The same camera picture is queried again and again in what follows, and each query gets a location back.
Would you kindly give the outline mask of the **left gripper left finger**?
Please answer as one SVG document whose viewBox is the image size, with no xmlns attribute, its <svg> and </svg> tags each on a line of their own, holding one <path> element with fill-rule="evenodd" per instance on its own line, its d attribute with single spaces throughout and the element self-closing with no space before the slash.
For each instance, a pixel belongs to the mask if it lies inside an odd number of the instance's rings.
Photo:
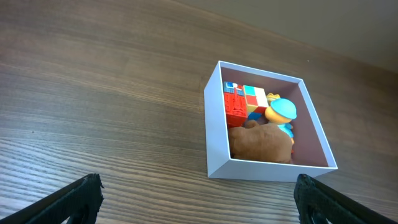
<svg viewBox="0 0 398 224">
<path fill-rule="evenodd" d="M 88 174 L 32 205 L 1 219 L 1 224 L 94 224 L 104 200 L 99 174 Z"/>
</svg>

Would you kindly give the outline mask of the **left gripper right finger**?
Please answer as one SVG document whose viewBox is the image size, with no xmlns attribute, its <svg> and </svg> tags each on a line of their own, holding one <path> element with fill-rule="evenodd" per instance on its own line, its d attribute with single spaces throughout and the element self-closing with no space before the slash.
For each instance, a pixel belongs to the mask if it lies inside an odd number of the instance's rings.
<svg viewBox="0 0 398 224">
<path fill-rule="evenodd" d="M 301 224 L 397 224 L 307 174 L 297 177 L 294 199 Z"/>
</svg>

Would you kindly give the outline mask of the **brown plush bear toy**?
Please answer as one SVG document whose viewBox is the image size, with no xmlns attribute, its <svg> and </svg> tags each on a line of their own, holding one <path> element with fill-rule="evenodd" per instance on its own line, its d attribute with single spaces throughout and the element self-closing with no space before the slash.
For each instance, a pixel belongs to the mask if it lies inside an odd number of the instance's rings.
<svg viewBox="0 0 398 224">
<path fill-rule="evenodd" d="M 231 157 L 247 161 L 289 164 L 293 142 L 276 124 L 249 120 L 244 127 L 228 131 Z"/>
</svg>

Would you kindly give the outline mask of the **yellow duck toy blue hat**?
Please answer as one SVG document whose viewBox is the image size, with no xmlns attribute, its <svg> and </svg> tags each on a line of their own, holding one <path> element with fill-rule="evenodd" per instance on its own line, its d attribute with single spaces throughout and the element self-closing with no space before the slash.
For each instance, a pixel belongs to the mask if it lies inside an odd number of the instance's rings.
<svg viewBox="0 0 398 224">
<path fill-rule="evenodd" d="M 269 123 L 276 124 L 280 130 L 286 133 L 292 144 L 294 144 L 294 133 L 291 121 L 297 118 L 297 109 L 295 104 L 286 99 L 279 98 L 271 101 L 264 115 Z"/>
</svg>

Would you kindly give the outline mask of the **yellow round slice toy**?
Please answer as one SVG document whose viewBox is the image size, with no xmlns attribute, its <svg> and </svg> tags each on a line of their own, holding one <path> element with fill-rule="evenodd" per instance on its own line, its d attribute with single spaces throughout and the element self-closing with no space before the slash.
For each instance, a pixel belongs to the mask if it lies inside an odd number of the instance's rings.
<svg viewBox="0 0 398 224">
<path fill-rule="evenodd" d="M 266 95 L 267 98 L 267 102 L 270 105 L 274 100 L 280 99 L 280 95 L 279 94 L 273 94 L 273 93 L 268 93 Z"/>
</svg>

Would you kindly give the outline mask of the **multicolour puzzle cube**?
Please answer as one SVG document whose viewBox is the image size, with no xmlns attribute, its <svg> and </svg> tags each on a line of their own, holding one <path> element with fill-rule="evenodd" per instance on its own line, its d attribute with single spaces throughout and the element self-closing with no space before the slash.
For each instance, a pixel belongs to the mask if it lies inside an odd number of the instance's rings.
<svg viewBox="0 0 398 224">
<path fill-rule="evenodd" d="M 263 88 L 244 85 L 244 96 L 248 112 L 248 120 L 258 120 L 269 107 L 265 90 Z"/>
</svg>

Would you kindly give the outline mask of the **red toy fire truck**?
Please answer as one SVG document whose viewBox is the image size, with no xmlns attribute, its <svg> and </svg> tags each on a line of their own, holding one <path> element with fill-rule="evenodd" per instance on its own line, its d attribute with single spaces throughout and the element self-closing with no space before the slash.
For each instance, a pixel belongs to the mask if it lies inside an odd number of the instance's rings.
<svg viewBox="0 0 398 224">
<path fill-rule="evenodd" d="M 248 117 L 243 86 L 233 82 L 223 82 L 223 94 L 228 129 L 242 126 Z"/>
</svg>

